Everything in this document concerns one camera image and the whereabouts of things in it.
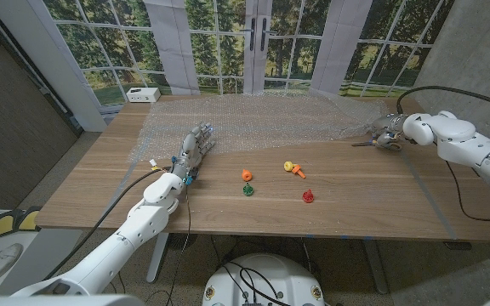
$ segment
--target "bubble wrap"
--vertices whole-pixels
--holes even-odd
[[[199,122],[210,122],[209,154],[259,150],[363,135],[386,115],[383,101],[322,93],[228,94],[151,104],[128,161],[170,158]]]

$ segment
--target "table leg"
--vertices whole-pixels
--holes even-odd
[[[387,286],[387,280],[385,278],[385,271],[383,270],[383,264],[381,263],[381,257],[379,256],[378,243],[374,240],[367,240],[362,241],[362,244],[366,250],[367,262],[372,270],[375,288],[380,294],[389,293],[389,287]]]
[[[158,234],[157,243],[152,252],[151,265],[149,265],[149,271],[146,273],[146,281],[150,283],[154,282],[160,274],[160,266],[162,265],[163,254],[166,252],[168,237],[168,233]]]

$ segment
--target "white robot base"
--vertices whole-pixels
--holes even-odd
[[[321,286],[315,277],[304,267],[283,256],[269,253],[248,254],[232,260],[217,270],[209,279],[203,293],[203,306],[277,305],[258,293],[254,301],[254,291],[247,286],[240,276],[254,288],[283,304],[323,306]],[[260,272],[270,285],[251,269]]]

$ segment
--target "window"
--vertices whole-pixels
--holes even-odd
[[[142,0],[44,0],[101,107],[131,87],[171,94]]]
[[[265,89],[306,90],[311,85],[330,0],[273,0]]]
[[[410,89],[454,0],[373,0],[344,96],[395,97]]]
[[[185,0],[202,94],[243,92],[245,0]]]

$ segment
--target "red toy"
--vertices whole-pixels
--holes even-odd
[[[311,202],[313,202],[314,196],[313,196],[313,194],[311,193],[311,190],[307,190],[306,192],[304,192],[304,195],[302,195],[302,199],[303,199],[303,200],[304,200],[304,202],[306,202],[306,203],[311,203]]]

